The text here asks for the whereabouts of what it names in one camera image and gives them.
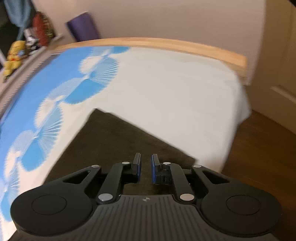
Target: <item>door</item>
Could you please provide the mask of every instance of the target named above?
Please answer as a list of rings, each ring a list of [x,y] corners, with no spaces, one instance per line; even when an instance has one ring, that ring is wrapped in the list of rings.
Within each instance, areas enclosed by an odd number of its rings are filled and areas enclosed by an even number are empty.
[[[254,110],[296,134],[296,8],[267,0],[263,43],[247,93]]]

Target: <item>dark brown mat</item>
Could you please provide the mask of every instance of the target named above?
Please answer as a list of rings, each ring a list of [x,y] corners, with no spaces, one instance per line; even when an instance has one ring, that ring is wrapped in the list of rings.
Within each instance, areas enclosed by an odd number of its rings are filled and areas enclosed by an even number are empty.
[[[150,158],[153,153],[158,154],[160,162],[177,163],[185,169],[194,164],[192,157],[177,148],[110,113],[94,110],[50,171],[46,182],[94,164],[110,169],[114,163],[132,161],[137,152],[141,153],[142,160],[141,181],[125,185],[125,194],[165,192],[165,188],[152,185]]]

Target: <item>stuffed toy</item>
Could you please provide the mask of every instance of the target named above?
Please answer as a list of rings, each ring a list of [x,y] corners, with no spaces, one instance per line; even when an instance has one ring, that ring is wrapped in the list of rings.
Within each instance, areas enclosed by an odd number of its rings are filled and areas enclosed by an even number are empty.
[[[25,57],[26,41],[15,41],[12,43],[4,64],[4,82],[7,78],[22,65],[22,59]]]

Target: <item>purple cylinder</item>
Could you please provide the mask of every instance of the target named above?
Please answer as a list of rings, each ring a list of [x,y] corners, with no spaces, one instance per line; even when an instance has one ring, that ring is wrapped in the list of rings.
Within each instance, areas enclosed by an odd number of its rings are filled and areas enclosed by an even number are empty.
[[[88,12],[84,12],[67,22],[67,26],[77,42],[100,39],[96,26]]]

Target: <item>teal fabric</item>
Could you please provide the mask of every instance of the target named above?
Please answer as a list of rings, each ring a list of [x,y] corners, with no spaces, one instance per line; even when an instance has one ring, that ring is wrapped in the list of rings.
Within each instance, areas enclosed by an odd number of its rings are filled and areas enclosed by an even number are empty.
[[[10,21],[20,28],[16,40],[21,40],[30,21],[30,0],[4,0],[4,4]]]

